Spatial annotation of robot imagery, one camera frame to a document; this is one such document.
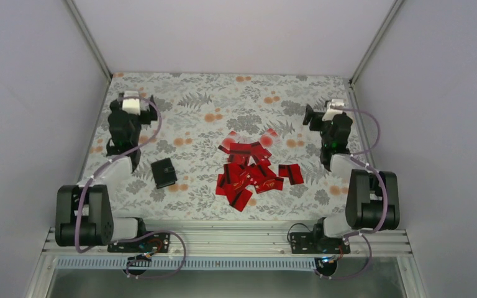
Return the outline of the black leather card holder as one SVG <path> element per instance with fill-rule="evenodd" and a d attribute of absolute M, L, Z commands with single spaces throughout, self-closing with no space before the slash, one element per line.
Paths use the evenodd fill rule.
<path fill-rule="evenodd" d="M 174 185 L 177 182 L 176 171 L 170 158 L 151 163 L 151 169 L 157 189 Z"/>

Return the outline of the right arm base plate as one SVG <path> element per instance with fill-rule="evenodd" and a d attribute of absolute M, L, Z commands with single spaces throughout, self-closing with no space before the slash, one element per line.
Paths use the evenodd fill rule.
<path fill-rule="evenodd" d="M 288 239 L 292 254 L 338 255 L 351 252 L 350 245 L 341 238 L 315 238 L 311 232 L 293 232 L 289 234 Z"/>

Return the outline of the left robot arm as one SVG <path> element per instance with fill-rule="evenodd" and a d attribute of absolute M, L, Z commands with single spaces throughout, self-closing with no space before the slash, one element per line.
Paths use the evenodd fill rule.
<path fill-rule="evenodd" d="M 80 253 L 118 239 L 132 251 L 140 251 L 148 243 L 148 234 L 138 228 L 137 219 L 114 218 L 111 196 L 139 165 L 142 127 L 153 121 L 160 123 L 161 114 L 153 96 L 145 98 L 133 91 L 120 93 L 109 108 L 111 137 L 106 143 L 104 164 L 79 183 L 64 185 L 57 192 L 55 241 L 58 246 L 73 246 Z"/>

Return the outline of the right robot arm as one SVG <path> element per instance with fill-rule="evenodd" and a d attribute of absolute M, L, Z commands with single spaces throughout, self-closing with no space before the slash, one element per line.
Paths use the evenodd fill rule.
<path fill-rule="evenodd" d="M 357 157 L 369 150 L 351 152 L 348 138 L 353 119 L 338 99 L 326 102 L 324 112 L 306 106 L 303 124 L 321 137 L 320 163 L 332 174 L 348 180 L 345 210 L 324 217 L 318 223 L 318 232 L 312 235 L 312 246 L 326 253 L 335 245 L 336 238 L 347 239 L 364 233 L 394 230 L 400 223 L 398 177 L 390 171 L 379 171 Z"/>

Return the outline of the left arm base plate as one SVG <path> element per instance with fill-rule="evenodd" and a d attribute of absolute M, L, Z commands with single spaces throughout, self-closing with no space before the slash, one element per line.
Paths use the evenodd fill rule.
<path fill-rule="evenodd" d="M 107 246 L 110 253 L 167 253 L 169 249 L 170 234 L 156 233 L 137 242 L 111 243 Z"/>

